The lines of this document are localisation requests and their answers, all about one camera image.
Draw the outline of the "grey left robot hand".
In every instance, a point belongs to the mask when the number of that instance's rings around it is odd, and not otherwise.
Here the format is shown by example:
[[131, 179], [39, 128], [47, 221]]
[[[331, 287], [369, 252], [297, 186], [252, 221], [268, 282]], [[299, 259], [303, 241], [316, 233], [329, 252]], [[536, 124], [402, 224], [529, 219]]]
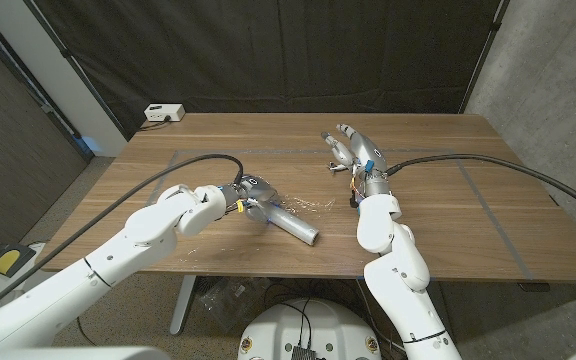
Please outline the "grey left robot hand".
[[252, 221], [274, 223], [273, 211], [279, 207], [277, 190], [259, 176], [244, 174], [241, 181], [244, 190], [244, 214]]

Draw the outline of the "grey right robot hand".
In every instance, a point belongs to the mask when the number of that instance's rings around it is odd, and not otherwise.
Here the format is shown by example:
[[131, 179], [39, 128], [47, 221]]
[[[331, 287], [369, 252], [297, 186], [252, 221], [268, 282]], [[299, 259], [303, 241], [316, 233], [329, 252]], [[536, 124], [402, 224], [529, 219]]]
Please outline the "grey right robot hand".
[[348, 124], [338, 124], [337, 130], [350, 140], [350, 147], [334, 138], [329, 132], [322, 132], [321, 138], [331, 147], [337, 164], [330, 163], [331, 172], [357, 169], [372, 172], [378, 170], [385, 172], [387, 162], [377, 145], [367, 136], [356, 131]]

